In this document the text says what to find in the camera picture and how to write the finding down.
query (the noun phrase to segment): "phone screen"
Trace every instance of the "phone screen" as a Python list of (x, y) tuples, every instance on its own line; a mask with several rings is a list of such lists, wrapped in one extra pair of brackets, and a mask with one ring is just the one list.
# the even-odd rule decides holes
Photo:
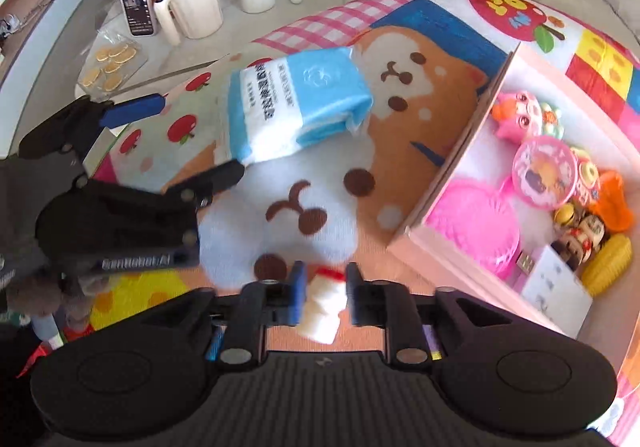
[(147, 0), (122, 0), (127, 23), (134, 36), (151, 36), (154, 26)]

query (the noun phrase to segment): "blue and white tissue package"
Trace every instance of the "blue and white tissue package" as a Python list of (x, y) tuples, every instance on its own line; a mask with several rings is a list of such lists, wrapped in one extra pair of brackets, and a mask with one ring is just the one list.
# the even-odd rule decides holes
[(227, 98), (230, 156), (223, 159), (247, 166), (356, 132), (373, 97), (351, 52), (311, 50), (234, 72)]

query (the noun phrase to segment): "ribbed black surface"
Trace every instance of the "ribbed black surface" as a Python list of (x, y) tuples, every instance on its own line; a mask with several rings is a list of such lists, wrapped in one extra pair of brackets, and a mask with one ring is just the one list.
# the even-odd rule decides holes
[[(54, 435), (47, 447), (98, 446)], [(476, 429), (442, 401), (430, 379), (367, 353), (270, 353), (251, 373), (226, 375), (187, 420), (127, 447), (604, 447), (574, 439), (520, 441)]]

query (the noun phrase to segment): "smartphone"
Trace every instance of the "smartphone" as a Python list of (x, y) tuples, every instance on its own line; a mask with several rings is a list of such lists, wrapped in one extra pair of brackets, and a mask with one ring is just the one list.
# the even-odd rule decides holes
[(152, 0), (120, 0), (132, 36), (152, 36), (158, 30)]

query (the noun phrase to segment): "mug handle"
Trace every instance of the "mug handle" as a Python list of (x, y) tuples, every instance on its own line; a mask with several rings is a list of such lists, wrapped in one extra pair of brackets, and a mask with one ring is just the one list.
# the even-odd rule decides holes
[(171, 12), (169, 11), (169, 4), (171, 0), (156, 0), (154, 2), (154, 10), (156, 12), (156, 18), (162, 26), (162, 30), (164, 30), (164, 34), (166, 38), (169, 40), (174, 46), (178, 46), (180, 44), (180, 33), (178, 32), (178, 28), (175, 26), (174, 19), (171, 17)]

